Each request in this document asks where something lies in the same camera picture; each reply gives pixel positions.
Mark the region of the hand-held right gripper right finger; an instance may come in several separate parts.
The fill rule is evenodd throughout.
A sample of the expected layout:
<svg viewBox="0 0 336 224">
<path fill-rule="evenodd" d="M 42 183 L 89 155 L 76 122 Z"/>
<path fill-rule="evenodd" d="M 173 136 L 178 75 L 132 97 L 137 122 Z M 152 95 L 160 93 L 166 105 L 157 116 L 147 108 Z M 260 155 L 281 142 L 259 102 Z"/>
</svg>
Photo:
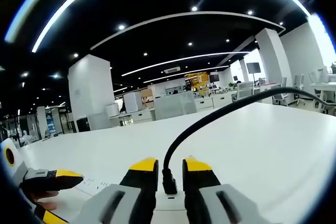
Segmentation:
<svg viewBox="0 0 336 224">
<path fill-rule="evenodd" d="M 257 204 L 195 158 L 182 163 L 184 206 L 189 223 L 265 223 Z"/>
</svg>

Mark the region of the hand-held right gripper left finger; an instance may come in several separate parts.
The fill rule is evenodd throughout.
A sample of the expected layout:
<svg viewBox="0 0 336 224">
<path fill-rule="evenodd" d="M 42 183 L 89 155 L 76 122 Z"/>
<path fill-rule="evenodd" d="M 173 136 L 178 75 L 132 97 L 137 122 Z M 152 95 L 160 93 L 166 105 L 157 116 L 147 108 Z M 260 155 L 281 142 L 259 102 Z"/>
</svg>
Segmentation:
<svg viewBox="0 0 336 224">
<path fill-rule="evenodd" d="M 83 205 L 76 223 L 150 223 L 156 207 L 159 161 L 132 165 L 119 184 L 111 184 Z"/>
</svg>

